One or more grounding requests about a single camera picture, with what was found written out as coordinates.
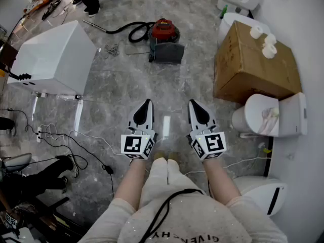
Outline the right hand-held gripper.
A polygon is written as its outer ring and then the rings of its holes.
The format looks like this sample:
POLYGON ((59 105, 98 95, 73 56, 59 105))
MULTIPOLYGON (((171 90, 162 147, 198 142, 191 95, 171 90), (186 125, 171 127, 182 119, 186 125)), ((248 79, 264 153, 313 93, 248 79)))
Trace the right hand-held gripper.
POLYGON ((200 160, 217 158, 227 150, 225 133, 219 131, 216 117, 207 106, 190 99, 188 117, 191 131, 187 138, 200 160))

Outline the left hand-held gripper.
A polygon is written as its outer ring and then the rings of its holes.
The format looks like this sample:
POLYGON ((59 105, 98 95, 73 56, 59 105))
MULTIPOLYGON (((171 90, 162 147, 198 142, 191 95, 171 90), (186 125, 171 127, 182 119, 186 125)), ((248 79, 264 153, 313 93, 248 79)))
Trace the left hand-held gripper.
POLYGON ((121 153, 129 159, 148 160, 156 143, 151 99, 137 104, 128 116, 128 127, 121 135, 121 153))

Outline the person's left forearm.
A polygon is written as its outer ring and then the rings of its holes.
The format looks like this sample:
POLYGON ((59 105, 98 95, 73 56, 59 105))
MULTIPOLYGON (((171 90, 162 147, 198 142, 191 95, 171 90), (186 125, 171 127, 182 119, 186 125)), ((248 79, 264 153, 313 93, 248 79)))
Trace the person's left forearm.
POLYGON ((122 179, 114 198, 123 199, 138 210, 145 178, 145 161, 133 160, 122 179))

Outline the person's right forearm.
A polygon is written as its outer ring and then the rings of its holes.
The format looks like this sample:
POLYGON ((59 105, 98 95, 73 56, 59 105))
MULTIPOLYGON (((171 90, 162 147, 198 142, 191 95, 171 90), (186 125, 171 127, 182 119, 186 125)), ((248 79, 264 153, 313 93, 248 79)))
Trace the person's right forearm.
POLYGON ((202 164, 215 200, 226 205, 232 199, 241 196, 240 191, 222 168, 217 158, 205 160, 202 164))

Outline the white toilet with open lid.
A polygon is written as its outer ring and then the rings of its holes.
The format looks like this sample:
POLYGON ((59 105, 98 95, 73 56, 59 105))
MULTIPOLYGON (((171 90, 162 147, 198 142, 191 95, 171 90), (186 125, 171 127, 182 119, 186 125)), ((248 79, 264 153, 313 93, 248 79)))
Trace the white toilet with open lid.
POLYGON ((307 106, 303 93, 294 94, 284 100, 261 94, 253 94, 245 105, 232 114, 232 125, 242 138, 293 137, 307 134, 307 106), (268 135, 260 132, 263 118, 262 111, 267 108, 279 108, 279 118, 272 132, 268 135))

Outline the clear plastic cup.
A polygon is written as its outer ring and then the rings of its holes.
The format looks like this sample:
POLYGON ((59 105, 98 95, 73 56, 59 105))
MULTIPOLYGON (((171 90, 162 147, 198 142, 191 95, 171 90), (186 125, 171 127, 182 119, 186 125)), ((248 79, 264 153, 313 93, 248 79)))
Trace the clear plastic cup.
POLYGON ((279 118, 279 108, 267 108, 262 111, 262 126, 260 127, 260 132, 263 134, 270 134, 276 125, 279 118))

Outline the large cardboard box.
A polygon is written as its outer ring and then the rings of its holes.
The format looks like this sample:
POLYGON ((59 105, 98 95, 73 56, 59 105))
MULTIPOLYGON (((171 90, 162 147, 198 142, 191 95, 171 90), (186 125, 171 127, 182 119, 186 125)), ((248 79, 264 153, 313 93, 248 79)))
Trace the large cardboard box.
POLYGON ((215 55, 213 96, 245 104, 253 94, 285 99, 302 91, 291 48, 281 42, 273 58, 266 58, 266 35, 254 39, 251 27, 234 21, 215 55))

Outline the red vacuum cleaner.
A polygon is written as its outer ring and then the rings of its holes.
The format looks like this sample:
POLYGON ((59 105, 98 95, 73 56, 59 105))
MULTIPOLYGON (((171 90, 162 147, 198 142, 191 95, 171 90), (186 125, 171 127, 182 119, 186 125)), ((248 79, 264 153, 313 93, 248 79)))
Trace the red vacuum cleaner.
POLYGON ((156 21, 153 27, 148 32, 150 52, 148 56, 148 61, 153 62, 154 60, 154 48, 155 45, 160 43, 179 43, 180 31, 172 23, 171 20, 166 20, 161 18, 156 21))

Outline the person's beige clothing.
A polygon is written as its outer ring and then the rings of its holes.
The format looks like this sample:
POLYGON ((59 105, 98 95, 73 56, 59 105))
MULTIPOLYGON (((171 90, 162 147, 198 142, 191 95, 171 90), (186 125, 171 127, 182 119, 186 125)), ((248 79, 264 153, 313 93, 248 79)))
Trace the person's beige clothing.
POLYGON ((223 205, 180 172, 174 160, 153 161, 135 210, 114 198, 78 243, 288 243, 246 196, 223 205))

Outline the metal vacuum wand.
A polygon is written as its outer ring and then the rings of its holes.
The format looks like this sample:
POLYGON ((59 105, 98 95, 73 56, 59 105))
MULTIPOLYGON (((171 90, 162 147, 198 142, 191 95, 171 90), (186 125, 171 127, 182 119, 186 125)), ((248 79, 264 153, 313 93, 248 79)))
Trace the metal vacuum wand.
POLYGON ((99 30, 103 31, 104 33, 108 33, 108 31, 106 29, 104 29, 104 28, 102 28, 102 27, 100 27, 100 26, 98 26, 98 25, 96 25, 94 23, 91 23, 91 22, 89 22, 87 20, 83 20, 83 22, 90 25, 90 26, 92 26, 92 27, 94 27, 94 28, 96 28, 96 29, 99 29, 99 30))

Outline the large white cabinet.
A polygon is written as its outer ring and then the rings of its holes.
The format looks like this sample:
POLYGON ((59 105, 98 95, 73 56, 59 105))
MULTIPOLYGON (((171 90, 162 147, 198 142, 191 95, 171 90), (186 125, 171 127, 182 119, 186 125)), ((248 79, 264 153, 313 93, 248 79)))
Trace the large white cabinet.
POLYGON ((83 95, 97 52, 78 21, 45 31, 20 47, 8 84, 54 95, 83 95))

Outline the grey chair seat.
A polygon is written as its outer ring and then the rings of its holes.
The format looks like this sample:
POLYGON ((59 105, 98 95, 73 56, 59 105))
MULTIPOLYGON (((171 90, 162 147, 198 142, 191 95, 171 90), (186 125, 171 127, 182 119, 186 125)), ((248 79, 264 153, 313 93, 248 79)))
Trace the grey chair seat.
POLYGON ((25 153, 15 157, 8 157, 2 161, 2 167, 8 173, 21 171, 30 164, 32 154, 25 153))

